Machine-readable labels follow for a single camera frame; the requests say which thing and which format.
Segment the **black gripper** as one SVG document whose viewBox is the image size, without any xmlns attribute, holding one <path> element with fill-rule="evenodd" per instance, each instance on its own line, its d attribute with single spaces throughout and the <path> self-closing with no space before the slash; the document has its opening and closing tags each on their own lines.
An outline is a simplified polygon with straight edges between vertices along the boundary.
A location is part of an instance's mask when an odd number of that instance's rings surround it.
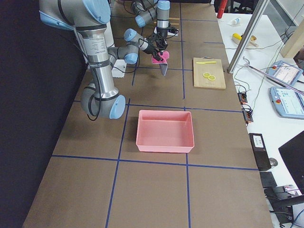
<svg viewBox="0 0 304 228">
<path fill-rule="evenodd" d="M 153 56 L 153 62 L 160 62 L 163 61 L 162 55 L 163 55 L 163 50 L 159 48 L 159 54 L 158 50 L 151 44 L 142 44 L 142 51 L 145 52 L 146 54 L 151 54 Z"/>
<path fill-rule="evenodd" d="M 167 40 L 166 38 L 160 37 L 158 35 L 158 40 L 157 40 L 157 47 L 163 49 L 163 52 L 166 51 L 167 49 Z"/>
</svg>

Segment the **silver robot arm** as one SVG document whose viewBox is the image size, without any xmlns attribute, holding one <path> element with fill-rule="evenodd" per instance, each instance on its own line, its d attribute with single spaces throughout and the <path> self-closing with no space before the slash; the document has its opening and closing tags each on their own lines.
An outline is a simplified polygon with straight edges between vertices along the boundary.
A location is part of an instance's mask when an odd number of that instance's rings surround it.
<svg viewBox="0 0 304 228">
<path fill-rule="evenodd" d="M 144 38 L 135 30 L 128 29 L 124 35 L 125 40 L 138 43 L 140 50 L 151 54 L 156 61 L 163 61 L 162 56 L 167 48 L 170 26 L 170 2 L 168 0 L 134 0 L 131 3 L 131 11 L 136 15 L 135 21 L 138 27 L 143 28 L 156 22 L 156 31 Z"/>
<path fill-rule="evenodd" d="M 93 81 L 84 88 L 81 106 L 87 115 L 118 119 L 125 109 L 125 97 L 114 86 L 112 69 L 117 60 L 136 64 L 139 50 L 161 60 L 155 47 L 135 30 L 125 31 L 125 47 L 108 47 L 105 32 L 111 11 L 106 0 L 41 0 L 41 21 L 51 27 L 80 34 L 79 45 L 86 57 Z"/>
</svg>

